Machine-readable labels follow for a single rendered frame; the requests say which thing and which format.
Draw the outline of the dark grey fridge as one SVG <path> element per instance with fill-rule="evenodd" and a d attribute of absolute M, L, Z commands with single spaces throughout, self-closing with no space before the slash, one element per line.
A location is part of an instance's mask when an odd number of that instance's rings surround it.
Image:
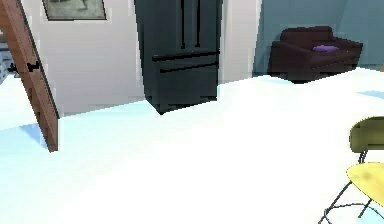
<path fill-rule="evenodd" d="M 146 100 L 159 114 L 217 99 L 223 0 L 185 0 L 181 49 L 180 0 L 134 0 Z"/>

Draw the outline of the dark brown sofa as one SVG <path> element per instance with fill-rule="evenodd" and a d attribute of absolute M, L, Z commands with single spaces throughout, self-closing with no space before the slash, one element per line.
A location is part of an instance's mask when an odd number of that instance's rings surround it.
<path fill-rule="evenodd" d="M 339 50 L 314 52 L 312 48 L 318 45 Z M 319 80 L 354 70 L 362 49 L 360 42 L 336 37 L 329 26 L 287 28 L 272 42 L 268 74 L 294 84 Z"/>

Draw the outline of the purple cushion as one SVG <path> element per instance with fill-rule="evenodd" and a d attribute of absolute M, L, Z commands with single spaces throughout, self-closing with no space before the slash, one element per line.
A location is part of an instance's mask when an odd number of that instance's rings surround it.
<path fill-rule="evenodd" d="M 312 48 L 314 52 L 320 52 L 320 53 L 331 53 L 334 51 L 339 50 L 338 47 L 332 46 L 332 45 L 318 45 Z"/>

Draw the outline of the brown wooden room door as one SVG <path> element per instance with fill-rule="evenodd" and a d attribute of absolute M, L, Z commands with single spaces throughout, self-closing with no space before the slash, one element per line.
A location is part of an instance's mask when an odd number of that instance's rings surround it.
<path fill-rule="evenodd" d="M 0 29 L 4 33 L 14 68 L 21 77 L 30 105 L 50 152 L 58 150 L 60 118 L 44 73 L 36 44 L 21 0 L 0 0 Z M 40 70 L 29 72 L 27 63 L 40 63 Z"/>

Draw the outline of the framed wall picture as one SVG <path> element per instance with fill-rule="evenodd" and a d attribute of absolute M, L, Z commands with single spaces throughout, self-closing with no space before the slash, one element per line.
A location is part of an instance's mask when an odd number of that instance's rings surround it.
<path fill-rule="evenodd" d="M 42 0 L 49 21 L 105 20 L 103 0 Z"/>

